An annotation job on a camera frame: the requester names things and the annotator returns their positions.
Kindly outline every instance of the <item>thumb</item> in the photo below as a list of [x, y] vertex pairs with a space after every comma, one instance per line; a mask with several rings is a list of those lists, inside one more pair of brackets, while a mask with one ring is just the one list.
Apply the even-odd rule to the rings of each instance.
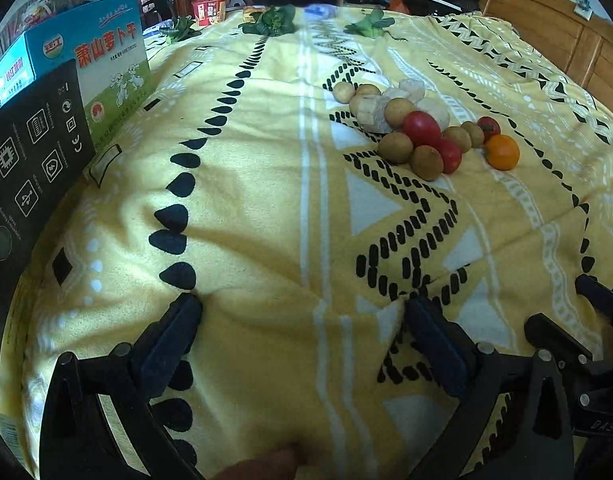
[[285, 447], [227, 467], [213, 480], [294, 480], [300, 464], [298, 452]]

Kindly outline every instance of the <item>silver screw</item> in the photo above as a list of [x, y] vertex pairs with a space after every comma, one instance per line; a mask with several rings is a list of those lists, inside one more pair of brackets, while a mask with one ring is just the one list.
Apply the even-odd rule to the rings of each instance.
[[72, 352], [64, 352], [60, 357], [58, 357], [58, 363], [61, 365], [67, 365], [73, 360]]
[[129, 345], [129, 343], [120, 343], [113, 348], [113, 354], [117, 355], [118, 357], [124, 357], [125, 355], [128, 355], [130, 351], [131, 345]]
[[548, 350], [544, 350], [543, 348], [537, 353], [537, 356], [545, 362], [549, 362], [553, 358], [553, 355]]
[[495, 351], [495, 347], [491, 343], [478, 343], [477, 349], [484, 355], [491, 355]]

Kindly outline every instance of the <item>rabbit illustration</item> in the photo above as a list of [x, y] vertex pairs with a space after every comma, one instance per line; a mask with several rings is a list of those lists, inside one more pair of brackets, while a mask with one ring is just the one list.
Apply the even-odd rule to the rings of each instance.
[[116, 74], [110, 79], [110, 87], [118, 87], [118, 98], [116, 100], [118, 107], [122, 106], [122, 103], [128, 99], [126, 85], [127, 83], [124, 81], [124, 75], [122, 74]]
[[133, 85], [134, 90], [137, 90], [141, 86], [144, 86], [144, 78], [136, 74], [136, 72], [138, 71], [138, 68], [140, 68], [138, 64], [131, 64], [128, 67], [128, 75], [130, 76], [130, 78], [128, 79], [128, 82]]

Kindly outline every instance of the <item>green leafy vegetable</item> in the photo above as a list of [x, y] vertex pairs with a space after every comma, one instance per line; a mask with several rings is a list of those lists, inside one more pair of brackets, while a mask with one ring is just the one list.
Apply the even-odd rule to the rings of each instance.
[[173, 27], [162, 27], [160, 28], [160, 33], [166, 36], [166, 43], [168, 44], [188, 40], [193, 36], [202, 34], [200, 30], [190, 28], [190, 26], [193, 25], [193, 22], [194, 21], [191, 16], [173, 18]]
[[244, 34], [260, 34], [261, 36], [282, 36], [296, 31], [293, 19], [296, 8], [292, 5], [276, 9], [271, 7], [266, 12], [253, 12], [251, 18], [254, 23], [241, 23], [240, 28]]
[[350, 23], [344, 28], [344, 32], [347, 34], [358, 34], [367, 38], [380, 38], [387, 32], [384, 30], [386, 27], [390, 27], [395, 23], [393, 18], [385, 18], [384, 10], [373, 9], [373, 12], [369, 16], [365, 16], [357, 23]]

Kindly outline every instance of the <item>orange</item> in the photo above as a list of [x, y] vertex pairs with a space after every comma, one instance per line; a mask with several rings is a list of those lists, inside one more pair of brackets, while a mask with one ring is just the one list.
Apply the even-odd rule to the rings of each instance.
[[509, 136], [496, 135], [484, 144], [484, 156], [496, 170], [509, 171], [519, 162], [519, 146]]

